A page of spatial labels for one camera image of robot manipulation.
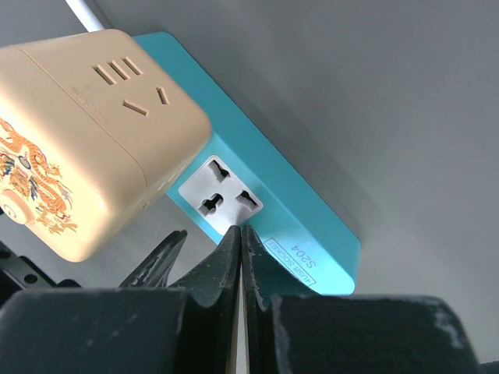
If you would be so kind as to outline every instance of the electrical outlet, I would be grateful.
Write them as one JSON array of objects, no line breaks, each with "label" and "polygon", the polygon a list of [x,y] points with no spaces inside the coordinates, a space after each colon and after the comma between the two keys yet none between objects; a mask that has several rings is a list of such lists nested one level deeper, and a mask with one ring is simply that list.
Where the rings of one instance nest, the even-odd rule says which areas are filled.
[{"label": "electrical outlet", "polygon": [[359,239],[174,37],[157,33],[136,41],[213,126],[208,144],[167,194],[214,242],[229,224],[246,221],[268,253],[307,287],[351,294]]},{"label": "electrical outlet", "polygon": [[179,193],[220,235],[264,208],[260,199],[218,156],[208,158],[180,186]]},{"label": "electrical outlet", "polygon": [[117,30],[0,49],[0,200],[82,261],[175,182],[211,137],[204,111]]}]

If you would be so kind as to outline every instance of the beige power strip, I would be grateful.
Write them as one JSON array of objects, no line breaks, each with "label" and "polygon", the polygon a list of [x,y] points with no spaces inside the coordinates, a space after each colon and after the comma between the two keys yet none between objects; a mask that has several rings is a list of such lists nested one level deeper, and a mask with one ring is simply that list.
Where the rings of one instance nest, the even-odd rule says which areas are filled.
[{"label": "beige power strip", "polygon": [[177,179],[207,116],[117,30],[0,49],[0,207],[83,261]]}]

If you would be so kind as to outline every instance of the black plastic object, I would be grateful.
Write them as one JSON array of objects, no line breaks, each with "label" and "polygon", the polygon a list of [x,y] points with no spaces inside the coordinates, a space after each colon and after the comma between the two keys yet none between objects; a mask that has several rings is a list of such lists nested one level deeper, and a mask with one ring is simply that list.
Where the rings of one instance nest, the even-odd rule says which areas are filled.
[{"label": "black plastic object", "polygon": [[242,231],[249,372],[480,372],[455,314],[436,298],[314,294]]},{"label": "black plastic object", "polygon": [[0,372],[225,372],[240,254],[232,227],[171,288],[18,292],[0,313]]},{"label": "black plastic object", "polygon": [[120,287],[165,288],[173,264],[187,238],[187,231],[173,231],[120,284]]}]

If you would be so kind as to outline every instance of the teal power strip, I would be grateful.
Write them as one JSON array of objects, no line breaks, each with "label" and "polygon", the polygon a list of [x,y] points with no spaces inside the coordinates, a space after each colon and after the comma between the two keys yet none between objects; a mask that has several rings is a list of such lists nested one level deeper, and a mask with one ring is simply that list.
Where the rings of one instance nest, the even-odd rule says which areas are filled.
[{"label": "teal power strip", "polygon": [[350,295],[360,256],[359,239],[313,191],[249,118],[167,33],[136,42],[191,96],[211,120],[213,135],[167,194],[216,243],[222,235],[179,193],[213,155],[262,202],[246,223],[267,251],[305,285],[322,295]]}]

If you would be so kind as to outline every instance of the universal socket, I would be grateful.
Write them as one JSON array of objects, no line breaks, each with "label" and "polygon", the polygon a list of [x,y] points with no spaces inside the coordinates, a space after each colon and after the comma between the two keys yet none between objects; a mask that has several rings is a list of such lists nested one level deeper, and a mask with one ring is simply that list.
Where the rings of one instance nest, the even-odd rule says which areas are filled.
[{"label": "universal socket", "polygon": [[[156,33],[136,40],[203,108],[213,126],[208,144],[167,194],[217,243],[225,230],[215,230],[212,217],[222,217],[231,201],[253,215],[245,224],[255,228],[261,244],[292,276],[323,295],[351,294],[359,239],[172,35]],[[208,159],[220,161],[221,168],[209,168]],[[229,182],[234,177],[245,187],[234,188]],[[232,186],[230,198],[222,189],[226,183]],[[224,201],[204,216],[199,208],[215,193]],[[242,221],[236,218],[232,223]]]},{"label": "universal socket", "polygon": [[260,212],[264,204],[218,156],[209,157],[179,188],[218,234]]}]

